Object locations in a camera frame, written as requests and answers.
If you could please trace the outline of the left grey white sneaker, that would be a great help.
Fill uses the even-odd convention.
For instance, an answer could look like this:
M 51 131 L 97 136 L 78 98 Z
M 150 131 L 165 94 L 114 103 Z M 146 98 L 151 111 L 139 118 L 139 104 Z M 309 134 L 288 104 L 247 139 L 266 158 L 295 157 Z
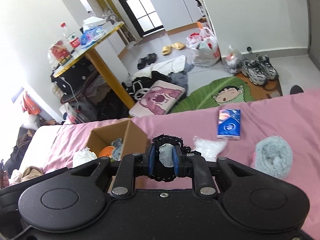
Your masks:
M 248 59 L 244 59 L 241 72 L 256 86 L 263 86 L 268 82 L 268 78 L 260 69 L 259 64 L 253 60 L 249 61 Z

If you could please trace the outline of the white sock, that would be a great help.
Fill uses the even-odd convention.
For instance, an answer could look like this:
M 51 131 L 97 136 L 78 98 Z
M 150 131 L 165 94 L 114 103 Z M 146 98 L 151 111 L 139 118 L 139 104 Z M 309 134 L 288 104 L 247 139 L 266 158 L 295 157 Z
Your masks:
M 97 159 L 97 156 L 90 148 L 83 148 L 74 153 L 72 168 L 78 167 L 95 159 Z

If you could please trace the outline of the white crinkly plastic bag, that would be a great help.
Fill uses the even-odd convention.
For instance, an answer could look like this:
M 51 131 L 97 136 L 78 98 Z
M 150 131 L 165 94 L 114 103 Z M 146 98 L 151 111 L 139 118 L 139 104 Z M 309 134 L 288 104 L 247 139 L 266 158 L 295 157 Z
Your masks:
M 216 141 L 193 137 L 194 150 L 201 153 L 206 161 L 216 162 L 218 155 L 226 148 L 227 139 L 219 139 Z

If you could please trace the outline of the pink bear cushion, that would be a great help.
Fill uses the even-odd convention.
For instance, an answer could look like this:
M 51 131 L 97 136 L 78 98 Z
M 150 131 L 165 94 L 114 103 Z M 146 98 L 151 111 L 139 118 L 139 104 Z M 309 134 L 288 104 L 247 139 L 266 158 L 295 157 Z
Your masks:
M 165 115 L 184 94 L 183 87 L 158 80 L 129 110 L 129 115 L 138 118 L 149 115 Z

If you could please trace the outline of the grey-blue fluffy plush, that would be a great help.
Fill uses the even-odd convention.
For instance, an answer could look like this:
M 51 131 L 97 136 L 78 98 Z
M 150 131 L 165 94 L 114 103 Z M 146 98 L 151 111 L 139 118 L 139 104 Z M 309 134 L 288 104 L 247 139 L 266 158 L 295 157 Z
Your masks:
M 251 167 L 274 178 L 285 179 L 291 171 L 293 152 L 280 136 L 272 136 L 258 142 Z

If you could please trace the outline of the black lace scrunchie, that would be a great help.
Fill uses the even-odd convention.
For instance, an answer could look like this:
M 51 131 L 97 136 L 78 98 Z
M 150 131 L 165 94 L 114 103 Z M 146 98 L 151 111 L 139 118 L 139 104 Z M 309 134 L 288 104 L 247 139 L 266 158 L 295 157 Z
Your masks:
M 182 138 L 161 134 L 152 139 L 145 155 L 148 158 L 148 177 L 171 182 L 189 175 L 191 165 L 186 157 L 200 156 L 201 153 L 185 145 Z

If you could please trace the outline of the right yellow slipper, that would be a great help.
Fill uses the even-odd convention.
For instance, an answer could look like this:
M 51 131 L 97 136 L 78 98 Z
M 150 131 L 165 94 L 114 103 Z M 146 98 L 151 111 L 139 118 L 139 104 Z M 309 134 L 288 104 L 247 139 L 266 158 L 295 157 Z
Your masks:
M 176 50 L 183 50 L 185 48 L 185 44 L 181 42 L 175 42 L 171 45 L 171 47 Z

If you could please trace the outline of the orange burger plush toy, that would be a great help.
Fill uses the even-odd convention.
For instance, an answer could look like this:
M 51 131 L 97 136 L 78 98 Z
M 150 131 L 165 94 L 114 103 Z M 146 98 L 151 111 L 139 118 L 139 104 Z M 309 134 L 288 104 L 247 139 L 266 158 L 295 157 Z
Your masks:
M 105 148 L 103 148 L 100 151 L 99 158 L 101 158 L 101 157 L 113 158 L 113 153 L 114 153 L 115 149 L 116 148 L 114 146 L 106 146 Z

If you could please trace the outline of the right grey white sneaker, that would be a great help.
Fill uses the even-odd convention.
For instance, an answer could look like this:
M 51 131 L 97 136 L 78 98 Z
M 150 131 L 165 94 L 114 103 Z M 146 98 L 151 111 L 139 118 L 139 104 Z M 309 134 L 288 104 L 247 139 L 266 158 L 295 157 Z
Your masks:
M 276 80 L 279 77 L 277 70 L 272 65 L 270 58 L 267 55 L 256 55 L 256 62 L 259 64 L 260 69 L 269 80 Z

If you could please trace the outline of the yellow slipper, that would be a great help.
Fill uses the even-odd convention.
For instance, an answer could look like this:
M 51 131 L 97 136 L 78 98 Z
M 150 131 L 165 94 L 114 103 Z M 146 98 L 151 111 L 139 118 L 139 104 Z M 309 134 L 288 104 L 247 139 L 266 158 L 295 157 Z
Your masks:
M 181 42 L 175 42 L 171 45 L 171 47 L 176 50 L 183 50 L 185 48 L 185 44 Z
M 172 47 L 171 46 L 164 46 L 162 48 L 162 55 L 163 56 L 167 56 L 167 55 L 169 55 L 171 53 L 171 51 L 172 51 Z

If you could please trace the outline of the white towel on floor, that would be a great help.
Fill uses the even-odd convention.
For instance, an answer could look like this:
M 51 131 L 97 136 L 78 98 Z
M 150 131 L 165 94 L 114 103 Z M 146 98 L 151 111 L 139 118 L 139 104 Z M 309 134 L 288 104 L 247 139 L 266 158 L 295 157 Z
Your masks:
M 131 80 L 135 80 L 138 77 L 151 77 L 152 71 L 157 71 L 163 75 L 168 76 L 171 73 L 182 72 L 185 68 L 187 58 L 184 55 L 178 56 L 174 59 L 163 61 L 157 64 L 151 64 L 148 67 L 139 70 L 131 77 Z

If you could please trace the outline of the red snack bag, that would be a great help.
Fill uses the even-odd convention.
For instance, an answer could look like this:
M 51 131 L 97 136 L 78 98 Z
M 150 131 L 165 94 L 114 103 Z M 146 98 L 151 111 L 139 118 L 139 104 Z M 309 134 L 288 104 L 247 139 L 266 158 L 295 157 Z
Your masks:
M 52 44 L 48 50 L 49 63 L 58 63 L 63 66 L 71 58 L 71 52 L 68 50 L 66 43 L 63 40 L 58 40 L 55 44 Z

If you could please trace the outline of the blue tissue pack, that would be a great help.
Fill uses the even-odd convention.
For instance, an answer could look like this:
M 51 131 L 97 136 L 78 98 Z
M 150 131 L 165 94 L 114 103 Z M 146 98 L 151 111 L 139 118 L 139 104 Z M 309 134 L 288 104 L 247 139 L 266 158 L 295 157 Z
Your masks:
M 241 111 L 221 109 L 217 121 L 217 138 L 239 140 L 241 135 Z

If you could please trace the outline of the round white gold-rimmed table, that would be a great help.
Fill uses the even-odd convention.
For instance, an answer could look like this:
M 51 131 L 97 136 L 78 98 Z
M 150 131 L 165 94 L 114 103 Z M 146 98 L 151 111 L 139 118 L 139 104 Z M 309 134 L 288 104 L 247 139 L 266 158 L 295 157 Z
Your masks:
M 104 35 L 99 40 L 93 43 L 90 47 L 76 52 L 67 64 L 60 66 L 53 72 L 53 77 L 60 77 L 80 59 L 86 57 L 124 105 L 131 109 L 135 105 L 135 102 L 121 84 L 129 77 L 129 72 L 121 62 L 118 54 L 108 42 L 109 36 L 119 31 L 123 25 L 124 22 L 120 21 L 107 27 L 104 30 Z

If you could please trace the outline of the white tissue box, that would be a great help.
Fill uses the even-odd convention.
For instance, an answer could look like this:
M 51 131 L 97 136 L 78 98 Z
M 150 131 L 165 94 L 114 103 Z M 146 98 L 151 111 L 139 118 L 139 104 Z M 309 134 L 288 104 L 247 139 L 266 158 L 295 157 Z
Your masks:
M 91 16 L 89 18 L 86 18 L 82 22 L 82 28 L 83 30 L 92 29 L 95 27 L 102 26 L 106 23 L 106 20 L 104 18 L 99 18 L 95 16 Z

